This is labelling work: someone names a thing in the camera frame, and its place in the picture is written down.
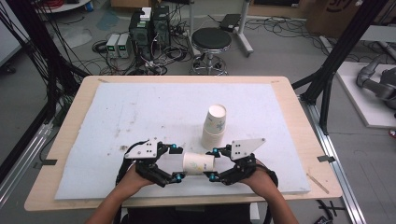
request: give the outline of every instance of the black tape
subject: black tape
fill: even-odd
[[[44,160],[42,165],[55,165],[58,160]]]
[[[334,157],[329,157],[327,155],[319,156],[318,157],[318,161],[320,161],[320,162],[323,162],[323,161],[333,162],[333,161],[335,161],[335,158]]]

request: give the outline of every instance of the person's right arm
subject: person's right arm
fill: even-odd
[[[248,185],[267,201],[275,224],[298,223],[283,195],[262,168],[258,167],[251,177],[241,180],[241,183]]]

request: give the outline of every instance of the person's left arm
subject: person's left arm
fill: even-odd
[[[133,165],[85,223],[111,223],[123,201],[136,194],[141,188],[151,184],[153,184],[151,181],[141,177],[135,171]]]

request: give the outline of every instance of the stool leg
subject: stool leg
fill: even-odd
[[[207,61],[206,61],[206,71],[207,74],[210,75],[210,73],[212,72],[212,59],[213,59],[213,54],[208,53],[207,54]]]

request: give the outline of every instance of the wooden table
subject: wooden table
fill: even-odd
[[[289,127],[291,138],[306,172],[311,191],[305,194],[284,195],[286,200],[339,198],[340,185],[327,162],[319,162],[323,150],[316,138],[301,105],[285,77],[86,77],[70,107],[47,160],[57,160],[56,165],[43,166],[26,200],[28,211],[96,208],[102,200],[54,200],[62,179],[64,166],[70,149],[78,136],[78,130],[92,103],[101,82],[110,83],[263,83],[271,84]],[[263,198],[254,195],[135,198],[124,206],[159,206],[210,203],[250,203]]]

